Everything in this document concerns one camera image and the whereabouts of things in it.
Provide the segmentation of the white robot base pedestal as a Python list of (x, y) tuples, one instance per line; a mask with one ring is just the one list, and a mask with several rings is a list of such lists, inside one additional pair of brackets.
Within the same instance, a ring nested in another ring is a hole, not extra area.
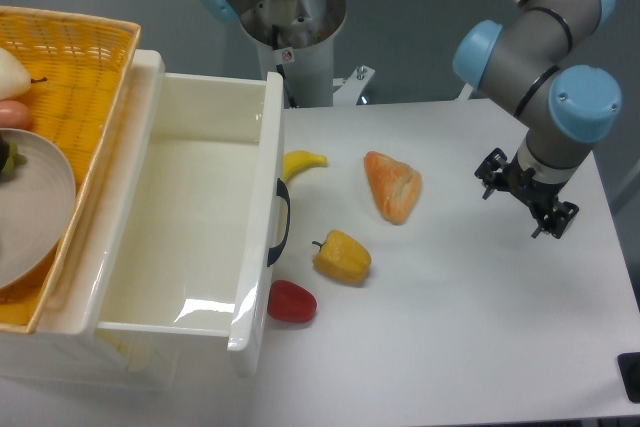
[(346, 0), (263, 0), (240, 17), (256, 47), (261, 73), (279, 74), (289, 108), (365, 104), (375, 70), (357, 66), (334, 75), (334, 41), (346, 20)]

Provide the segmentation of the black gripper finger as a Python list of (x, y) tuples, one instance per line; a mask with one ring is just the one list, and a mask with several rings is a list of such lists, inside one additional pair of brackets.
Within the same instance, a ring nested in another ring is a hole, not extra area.
[(540, 234), (551, 235), (560, 239), (579, 213), (579, 207), (571, 202), (554, 200), (550, 205), (534, 205), (530, 213), (537, 227), (531, 234), (537, 238)]
[(500, 148), (495, 148), (476, 168), (474, 176), (484, 188), (482, 194), (484, 200), (487, 200), (496, 191), (509, 191), (508, 179), (504, 173), (504, 168), (508, 166), (506, 154)]

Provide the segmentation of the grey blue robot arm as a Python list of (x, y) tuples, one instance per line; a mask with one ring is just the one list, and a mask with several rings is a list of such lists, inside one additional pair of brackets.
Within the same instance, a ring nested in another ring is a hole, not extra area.
[[(611, 130), (622, 105), (616, 80), (587, 65), (560, 62), (598, 30), (616, 0), (514, 0), (520, 18), (504, 27), (474, 26), (453, 56), (454, 72), (527, 128), (513, 158), (492, 151), (476, 177), (487, 193), (507, 192), (530, 211), (539, 232), (560, 237), (578, 209), (559, 193)], [(200, 0), (217, 20), (239, 23), (258, 50), (264, 73), (284, 82), (290, 107), (328, 107), (333, 41), (346, 0)]]

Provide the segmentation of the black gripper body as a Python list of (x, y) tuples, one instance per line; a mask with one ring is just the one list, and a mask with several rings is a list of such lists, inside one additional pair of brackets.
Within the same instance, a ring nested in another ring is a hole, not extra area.
[(526, 207), (534, 205), (547, 206), (557, 200), (561, 184), (548, 184), (534, 179), (536, 171), (533, 168), (523, 170), (517, 160), (508, 162), (504, 168), (507, 176), (509, 191)]

